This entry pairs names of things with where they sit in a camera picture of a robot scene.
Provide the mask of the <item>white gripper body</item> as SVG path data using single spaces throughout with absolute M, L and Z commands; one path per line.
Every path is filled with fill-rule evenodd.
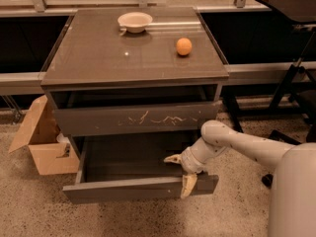
M 206 161 L 210 158 L 208 149 L 186 148 L 180 156 L 183 169 L 189 174 L 199 174 L 203 171 Z

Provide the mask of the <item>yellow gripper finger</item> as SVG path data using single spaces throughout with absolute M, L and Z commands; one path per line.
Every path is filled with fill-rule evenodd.
M 181 163 L 181 155 L 174 154 L 174 155 L 168 156 L 164 159 L 164 162 L 165 163 L 180 164 Z
M 193 191 L 198 180 L 197 174 L 187 174 L 182 178 L 181 198 L 187 198 Z

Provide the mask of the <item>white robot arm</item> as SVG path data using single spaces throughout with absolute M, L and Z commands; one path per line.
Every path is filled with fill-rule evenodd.
M 185 171 L 181 197 L 188 197 L 208 159 L 232 148 L 274 169 L 268 237 L 316 237 L 316 143 L 288 144 L 205 122 L 200 138 L 182 153 L 164 159 Z

